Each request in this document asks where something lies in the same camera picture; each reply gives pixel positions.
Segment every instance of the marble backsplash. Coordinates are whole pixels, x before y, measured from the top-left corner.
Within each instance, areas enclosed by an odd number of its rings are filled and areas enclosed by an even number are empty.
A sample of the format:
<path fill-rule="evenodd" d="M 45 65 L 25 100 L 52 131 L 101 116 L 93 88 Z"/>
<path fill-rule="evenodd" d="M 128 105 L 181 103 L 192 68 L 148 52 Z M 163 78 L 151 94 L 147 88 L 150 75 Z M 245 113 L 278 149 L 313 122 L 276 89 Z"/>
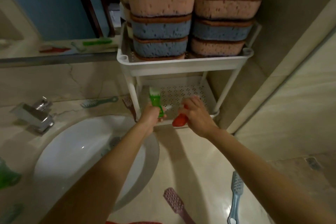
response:
<path fill-rule="evenodd" d="M 128 94 L 117 61 L 1 68 L 0 89 L 0 107 Z"/>

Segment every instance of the forearm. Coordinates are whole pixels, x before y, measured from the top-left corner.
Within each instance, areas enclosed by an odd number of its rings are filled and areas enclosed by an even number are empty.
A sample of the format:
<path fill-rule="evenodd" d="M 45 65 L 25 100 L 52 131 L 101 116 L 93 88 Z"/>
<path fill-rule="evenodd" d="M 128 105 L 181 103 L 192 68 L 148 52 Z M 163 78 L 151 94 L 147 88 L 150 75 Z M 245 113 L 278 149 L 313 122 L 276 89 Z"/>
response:
<path fill-rule="evenodd" d="M 335 223 L 335 217 L 225 130 L 208 137 L 277 223 Z"/>
<path fill-rule="evenodd" d="M 146 124 L 136 124 L 65 193 L 41 223 L 105 223 L 147 130 Z"/>

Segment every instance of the white plastic rack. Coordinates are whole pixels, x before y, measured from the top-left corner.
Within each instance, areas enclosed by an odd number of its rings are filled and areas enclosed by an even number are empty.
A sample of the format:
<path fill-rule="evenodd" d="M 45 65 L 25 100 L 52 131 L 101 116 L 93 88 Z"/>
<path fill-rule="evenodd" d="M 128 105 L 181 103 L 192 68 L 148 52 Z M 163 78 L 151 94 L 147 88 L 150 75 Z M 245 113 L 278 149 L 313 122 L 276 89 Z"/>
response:
<path fill-rule="evenodd" d="M 139 60 L 131 51 L 131 39 L 128 38 L 126 23 L 121 29 L 121 44 L 118 48 L 117 60 L 126 78 L 137 119 L 141 116 L 141 107 L 149 100 L 149 86 L 157 86 L 161 89 L 161 105 L 166 107 L 167 119 L 160 123 L 171 124 L 177 116 L 177 109 L 181 100 L 187 96 L 198 95 L 207 107 L 210 115 L 215 117 L 219 114 L 219 108 L 228 94 L 233 82 L 237 78 L 241 67 L 247 59 L 253 56 L 250 48 L 261 30 L 261 25 L 254 24 L 246 46 L 239 56 L 183 59 L 166 61 L 143 61 Z M 210 89 L 206 76 L 208 71 L 233 70 L 225 85 L 218 101 Z M 146 79 L 144 76 L 178 74 L 187 72 L 203 72 L 202 76 L 177 77 L 164 79 Z"/>

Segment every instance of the person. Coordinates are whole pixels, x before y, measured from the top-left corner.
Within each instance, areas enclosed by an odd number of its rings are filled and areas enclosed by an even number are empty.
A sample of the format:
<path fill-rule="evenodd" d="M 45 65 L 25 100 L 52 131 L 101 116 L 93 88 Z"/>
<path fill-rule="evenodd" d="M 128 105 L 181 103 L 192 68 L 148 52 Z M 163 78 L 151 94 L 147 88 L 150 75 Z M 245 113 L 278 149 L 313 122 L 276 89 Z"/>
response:
<path fill-rule="evenodd" d="M 189 118 L 192 131 L 221 151 L 276 223 L 336 223 L 336 217 L 328 210 L 226 130 L 218 128 L 199 97 L 184 99 L 182 104 L 188 109 L 180 108 L 179 113 Z M 149 103 L 120 143 L 87 171 L 40 223 L 105 223 L 143 140 L 160 122 L 157 118 L 159 111 Z"/>

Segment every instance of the white ceramic sink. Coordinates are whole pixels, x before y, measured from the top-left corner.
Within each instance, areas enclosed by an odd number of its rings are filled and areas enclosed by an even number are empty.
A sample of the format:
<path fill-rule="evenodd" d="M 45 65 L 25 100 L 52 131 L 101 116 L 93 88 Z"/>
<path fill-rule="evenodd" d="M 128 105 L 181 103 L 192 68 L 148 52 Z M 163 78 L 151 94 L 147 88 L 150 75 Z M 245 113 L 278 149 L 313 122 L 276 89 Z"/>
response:
<path fill-rule="evenodd" d="M 44 149 L 34 171 L 36 196 L 44 215 L 62 195 L 135 124 L 130 117 L 102 116 L 83 120 L 61 132 Z M 151 179 L 159 144 L 151 134 L 141 146 L 114 210 L 132 201 Z"/>

